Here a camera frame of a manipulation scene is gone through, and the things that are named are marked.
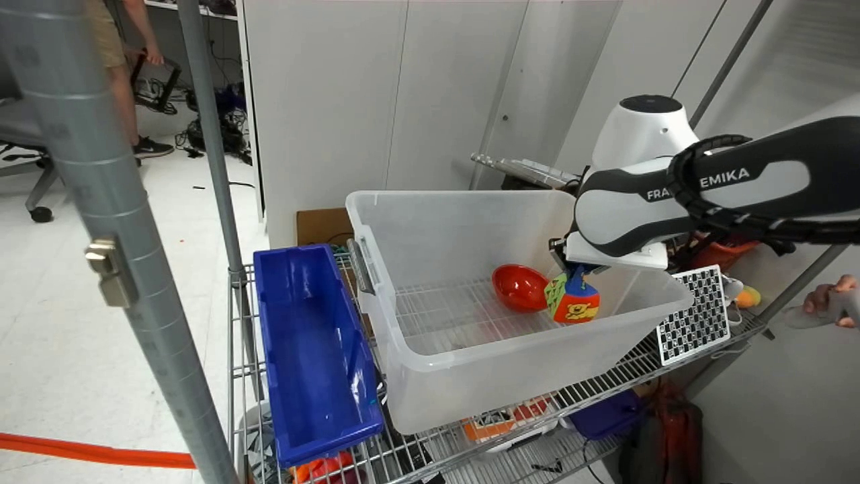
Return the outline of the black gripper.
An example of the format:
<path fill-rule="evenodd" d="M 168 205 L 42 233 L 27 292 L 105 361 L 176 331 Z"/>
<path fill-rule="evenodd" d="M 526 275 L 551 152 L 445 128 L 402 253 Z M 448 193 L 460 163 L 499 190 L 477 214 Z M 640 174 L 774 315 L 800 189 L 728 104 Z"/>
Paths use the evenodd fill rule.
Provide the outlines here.
<path fill-rule="evenodd" d="M 570 251 L 570 233 L 560 236 L 551 236 L 547 240 L 547 253 L 555 260 L 558 269 L 574 269 L 581 267 L 581 260 L 574 259 L 574 253 Z"/>

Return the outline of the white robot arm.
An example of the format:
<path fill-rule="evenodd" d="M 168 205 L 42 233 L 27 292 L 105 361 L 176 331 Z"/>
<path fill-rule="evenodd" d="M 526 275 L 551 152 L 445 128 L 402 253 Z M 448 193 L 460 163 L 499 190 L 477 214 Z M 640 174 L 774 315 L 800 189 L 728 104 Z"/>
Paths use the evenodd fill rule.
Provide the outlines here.
<path fill-rule="evenodd" d="M 860 241 L 860 96 L 777 131 L 699 138 L 679 100 L 633 95 L 603 118 L 583 174 L 563 186 L 573 226 L 547 241 L 560 267 L 667 269 L 667 241 L 739 233 Z"/>

